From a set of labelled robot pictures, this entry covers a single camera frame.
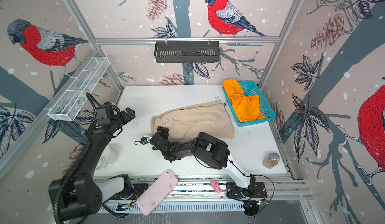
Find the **beige drawstring shorts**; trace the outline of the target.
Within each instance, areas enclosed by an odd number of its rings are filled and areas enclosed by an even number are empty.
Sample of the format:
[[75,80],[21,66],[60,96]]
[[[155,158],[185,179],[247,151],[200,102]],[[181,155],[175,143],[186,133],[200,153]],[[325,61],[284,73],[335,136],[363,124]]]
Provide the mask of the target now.
[[150,123],[154,135],[158,127],[169,129],[169,138],[179,140],[205,132],[218,139],[233,139],[235,131],[221,100],[181,107],[154,116]]

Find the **orange shorts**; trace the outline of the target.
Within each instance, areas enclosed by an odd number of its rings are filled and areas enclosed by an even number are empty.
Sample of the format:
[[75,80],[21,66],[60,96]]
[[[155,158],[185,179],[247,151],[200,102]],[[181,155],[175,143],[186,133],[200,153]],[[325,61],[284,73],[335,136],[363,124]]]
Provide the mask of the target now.
[[224,81],[223,87],[239,122],[245,123],[267,119],[260,110],[258,95],[246,96],[235,79]]

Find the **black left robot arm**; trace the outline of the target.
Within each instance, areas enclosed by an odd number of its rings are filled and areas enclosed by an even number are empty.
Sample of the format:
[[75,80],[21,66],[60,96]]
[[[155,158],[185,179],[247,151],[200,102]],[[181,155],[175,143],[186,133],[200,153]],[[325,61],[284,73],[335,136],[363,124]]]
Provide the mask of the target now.
[[88,216],[99,212],[108,198],[93,180],[95,169],[112,138],[117,137],[122,127],[134,118],[134,110],[126,108],[122,111],[111,102],[94,109],[78,158],[66,174],[52,181],[48,188],[57,224],[76,218],[84,223]]

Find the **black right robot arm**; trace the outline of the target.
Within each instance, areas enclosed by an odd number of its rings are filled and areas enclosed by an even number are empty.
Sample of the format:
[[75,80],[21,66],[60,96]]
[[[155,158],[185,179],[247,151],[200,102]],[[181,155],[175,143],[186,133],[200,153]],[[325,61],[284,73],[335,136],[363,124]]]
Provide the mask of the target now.
[[255,177],[244,171],[231,155],[228,145],[207,133],[186,142],[169,142],[167,132],[156,132],[150,139],[153,150],[159,150],[170,162],[193,156],[199,164],[208,169],[223,169],[234,181],[227,187],[230,199],[248,201],[255,194]]

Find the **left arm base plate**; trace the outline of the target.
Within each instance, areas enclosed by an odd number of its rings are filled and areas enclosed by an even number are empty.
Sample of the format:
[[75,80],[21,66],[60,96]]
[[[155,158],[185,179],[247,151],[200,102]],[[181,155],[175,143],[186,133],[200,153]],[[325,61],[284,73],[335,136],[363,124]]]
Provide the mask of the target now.
[[129,189],[124,189],[121,192],[113,195],[109,200],[137,200],[147,189],[149,185],[147,183],[134,183]]

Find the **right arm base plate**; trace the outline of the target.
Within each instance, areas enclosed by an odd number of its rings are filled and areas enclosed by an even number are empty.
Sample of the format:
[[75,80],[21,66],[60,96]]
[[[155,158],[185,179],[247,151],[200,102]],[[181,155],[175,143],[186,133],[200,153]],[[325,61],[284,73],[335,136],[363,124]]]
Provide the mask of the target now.
[[236,201],[249,201],[252,199],[267,199],[265,183],[256,182],[254,189],[238,187],[234,182],[226,183],[226,192],[229,199]]

